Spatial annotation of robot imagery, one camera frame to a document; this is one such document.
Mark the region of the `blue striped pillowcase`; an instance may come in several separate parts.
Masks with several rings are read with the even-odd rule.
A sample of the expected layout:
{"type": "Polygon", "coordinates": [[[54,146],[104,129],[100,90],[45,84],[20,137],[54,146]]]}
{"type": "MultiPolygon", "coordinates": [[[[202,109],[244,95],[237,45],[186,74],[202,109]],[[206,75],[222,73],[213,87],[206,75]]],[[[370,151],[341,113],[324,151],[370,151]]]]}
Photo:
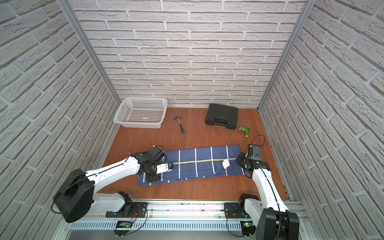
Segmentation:
{"type": "Polygon", "coordinates": [[[241,176],[245,172],[236,163],[240,153],[238,145],[167,151],[166,163],[172,163],[174,169],[160,174],[160,179],[152,183],[142,174],[138,183],[140,187],[147,187],[213,177],[241,176]]]}

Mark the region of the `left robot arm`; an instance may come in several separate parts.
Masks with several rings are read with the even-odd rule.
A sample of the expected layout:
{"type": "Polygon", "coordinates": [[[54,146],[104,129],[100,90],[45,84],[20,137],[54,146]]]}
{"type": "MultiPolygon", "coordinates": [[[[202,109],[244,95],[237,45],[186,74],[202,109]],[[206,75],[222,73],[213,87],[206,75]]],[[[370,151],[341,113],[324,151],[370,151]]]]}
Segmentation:
{"type": "Polygon", "coordinates": [[[87,214],[105,212],[113,217],[134,217],[138,213],[129,194],[101,194],[99,191],[125,177],[145,175],[148,183],[161,179],[165,172],[173,170],[166,163],[167,155],[158,146],[148,152],[130,154],[127,158],[109,166],[84,172],[72,171],[53,197],[51,210],[61,214],[67,223],[73,223],[87,214]]]}

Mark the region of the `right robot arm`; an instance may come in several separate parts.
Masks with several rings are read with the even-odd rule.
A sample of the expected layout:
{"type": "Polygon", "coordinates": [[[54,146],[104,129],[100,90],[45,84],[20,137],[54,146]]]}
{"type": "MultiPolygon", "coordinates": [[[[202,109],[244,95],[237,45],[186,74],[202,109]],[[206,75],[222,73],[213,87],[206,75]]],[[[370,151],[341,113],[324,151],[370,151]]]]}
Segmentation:
{"type": "Polygon", "coordinates": [[[251,218],[253,225],[242,227],[244,236],[255,235],[257,240],[297,240],[300,221],[281,199],[273,182],[269,164],[262,160],[262,146],[249,145],[241,152],[236,163],[248,173],[256,184],[259,197],[242,194],[238,201],[239,212],[251,218]]]}

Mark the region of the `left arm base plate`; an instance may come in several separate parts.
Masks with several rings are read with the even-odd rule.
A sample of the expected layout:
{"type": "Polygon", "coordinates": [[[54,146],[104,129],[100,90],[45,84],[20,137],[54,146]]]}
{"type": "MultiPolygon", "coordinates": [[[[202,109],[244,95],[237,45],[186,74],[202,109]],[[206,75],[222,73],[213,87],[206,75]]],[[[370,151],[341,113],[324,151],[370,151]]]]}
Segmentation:
{"type": "Polygon", "coordinates": [[[125,204],[118,212],[107,212],[106,218],[145,218],[148,202],[125,204]]]}

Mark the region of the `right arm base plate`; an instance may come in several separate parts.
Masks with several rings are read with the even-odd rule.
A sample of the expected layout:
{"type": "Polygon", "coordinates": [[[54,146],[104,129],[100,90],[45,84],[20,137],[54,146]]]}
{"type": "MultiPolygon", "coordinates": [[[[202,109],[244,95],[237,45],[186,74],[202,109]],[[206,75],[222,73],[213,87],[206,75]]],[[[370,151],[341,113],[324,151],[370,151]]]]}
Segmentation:
{"type": "Polygon", "coordinates": [[[249,219],[249,215],[242,211],[239,208],[238,203],[230,203],[226,202],[224,203],[224,212],[226,219],[237,219],[237,218],[242,218],[242,219],[249,219]]]}

